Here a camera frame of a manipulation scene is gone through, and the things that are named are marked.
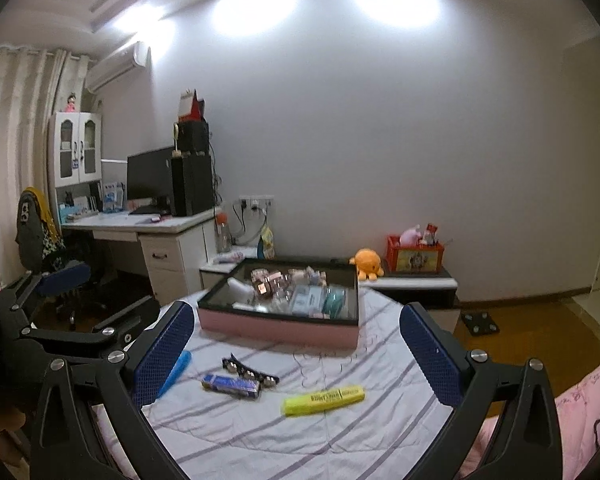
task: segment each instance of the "metal bolt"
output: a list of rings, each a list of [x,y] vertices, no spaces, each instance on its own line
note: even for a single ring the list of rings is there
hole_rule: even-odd
[[[475,349],[471,350],[471,359],[477,363],[483,363],[489,358],[489,355],[484,350]]]
[[[57,372],[60,368],[64,366],[64,359],[54,359],[51,361],[51,369]]]
[[[531,366],[536,372],[539,372],[544,368],[540,359],[529,359],[529,366]]]
[[[107,360],[110,363],[116,364],[125,358],[125,353],[122,350],[114,350],[107,356]]]

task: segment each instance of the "textured blue pad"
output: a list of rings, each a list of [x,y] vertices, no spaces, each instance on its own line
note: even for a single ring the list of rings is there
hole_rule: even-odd
[[[41,296],[59,296],[88,282],[90,277],[91,267],[87,264],[80,263],[65,267],[45,276],[36,288],[36,292]]]
[[[458,407],[463,396],[460,370],[411,305],[400,313],[400,334],[438,400]]]
[[[151,404],[157,398],[184,345],[193,334],[194,321],[191,306],[181,304],[176,315],[136,367],[131,398],[138,408]]]

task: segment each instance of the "black screen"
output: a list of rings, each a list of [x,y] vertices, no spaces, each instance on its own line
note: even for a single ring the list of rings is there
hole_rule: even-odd
[[[129,200],[172,195],[170,168],[172,151],[173,147],[170,146],[127,157],[126,197]]]

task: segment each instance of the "yellow highlighter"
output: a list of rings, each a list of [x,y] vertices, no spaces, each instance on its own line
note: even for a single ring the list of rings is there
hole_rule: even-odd
[[[362,386],[346,386],[285,399],[282,404],[282,412],[286,416],[310,415],[348,406],[354,402],[360,402],[364,398],[365,391]]]

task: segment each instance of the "power outlet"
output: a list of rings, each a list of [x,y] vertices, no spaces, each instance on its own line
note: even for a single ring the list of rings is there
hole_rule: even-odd
[[[254,207],[268,209],[273,205],[273,195],[240,195],[238,198],[247,203],[248,210]]]

